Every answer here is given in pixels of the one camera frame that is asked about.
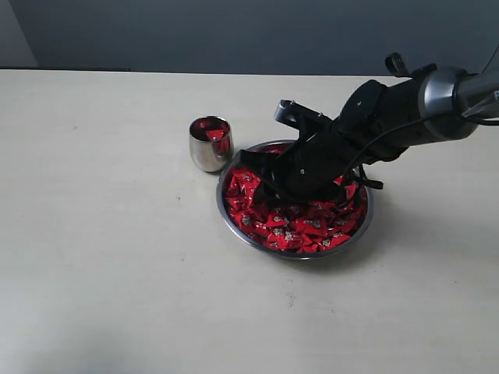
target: black cable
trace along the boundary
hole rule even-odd
[[[496,48],[494,49],[494,51],[492,52],[492,55],[489,57],[489,59],[487,60],[487,63],[485,64],[485,66],[483,67],[482,72],[485,72],[485,70],[487,70],[487,68],[489,67],[490,63],[492,62],[492,60],[494,60],[494,57],[495,55],[497,54],[497,51],[499,51],[499,43],[497,43],[497,46]]]
[[[371,140],[370,142],[368,142],[368,144],[366,144],[364,146],[364,148],[362,148],[358,153],[357,155],[352,158],[352,160],[349,162],[349,164],[347,165],[347,167],[345,168],[345,171],[343,171],[343,180],[342,180],[342,187],[345,187],[345,181],[346,181],[346,176],[347,174],[352,170],[353,166],[356,164],[356,162],[360,159],[360,157],[364,154],[364,152],[366,152],[366,150],[372,146],[373,144],[375,144],[375,142],[377,142],[378,140],[384,138],[386,135],[390,135],[392,134],[393,132],[396,132],[398,130],[402,130],[402,129],[405,129],[406,127],[410,127],[410,126],[414,126],[414,125],[418,125],[419,123],[421,122],[425,122],[425,121],[429,121],[431,119],[434,119],[436,117],[439,117],[439,116],[442,116],[442,115],[431,115],[431,116],[428,116],[428,117],[422,117],[420,119],[416,119],[415,121],[411,121],[411,122],[407,122],[403,125],[400,125],[398,127],[394,127],[393,129],[390,129],[386,132],[383,132],[382,134],[378,135],[376,138],[374,138],[373,140]]]

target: bowl rim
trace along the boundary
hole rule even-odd
[[[273,145],[278,145],[278,144],[289,144],[293,143],[294,140],[290,139],[283,139],[283,140],[272,140],[270,142],[265,142],[261,144],[257,144],[256,146],[252,146],[248,148],[247,150],[258,150],[260,148],[263,148],[265,146],[273,146]],[[224,219],[225,224],[227,224],[228,228],[243,242],[246,244],[251,245],[255,249],[259,249],[260,251],[269,253],[273,256],[281,257],[281,258],[286,258],[286,259],[320,259],[324,258],[327,256],[335,255],[340,252],[344,252],[349,246],[351,246],[354,242],[356,242],[367,230],[369,227],[371,221],[373,220],[373,192],[369,187],[364,186],[366,189],[366,196],[367,196],[367,213],[366,217],[364,218],[363,223],[360,225],[360,228],[356,231],[356,233],[346,242],[341,243],[339,246],[334,247],[333,249],[328,249],[327,251],[323,252],[315,252],[315,253],[293,253],[293,252],[284,252],[284,251],[277,251],[275,249],[271,249],[266,247],[263,244],[257,243],[251,238],[248,238],[239,228],[235,225],[235,223],[231,220],[230,216],[228,215],[227,210],[225,209],[224,205],[224,199],[222,195],[222,189],[224,185],[225,178],[227,177],[228,172],[235,167],[239,163],[239,152],[234,156],[234,158],[231,160],[231,162],[227,163],[222,170],[222,173],[220,174],[220,178],[218,179],[218,184],[216,188],[216,197],[217,197],[217,207],[218,210],[220,211],[220,214],[222,215],[222,218]]]

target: candy pile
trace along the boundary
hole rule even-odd
[[[347,185],[347,203],[328,201],[307,204],[271,202],[254,204],[253,195],[260,179],[245,168],[232,170],[224,198],[228,214],[241,231],[271,249],[314,253],[327,251],[349,240],[366,216],[366,190]]]

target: stainless steel cup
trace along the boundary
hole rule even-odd
[[[223,137],[210,139],[210,132]],[[231,126],[223,118],[209,116],[195,120],[189,127],[189,152],[196,166],[207,172],[221,170],[234,154]]]

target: robotic arm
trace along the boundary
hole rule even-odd
[[[381,189],[381,182],[367,179],[363,164],[393,161],[410,146],[464,139],[478,124],[497,124],[488,118],[499,117],[499,70],[473,75],[431,64],[409,73],[398,54],[385,64],[409,79],[395,86],[364,83],[336,119],[280,102],[274,118],[298,129],[299,138],[281,154],[241,152],[241,163],[263,182],[255,198],[341,202],[345,189],[332,183],[337,177]]]

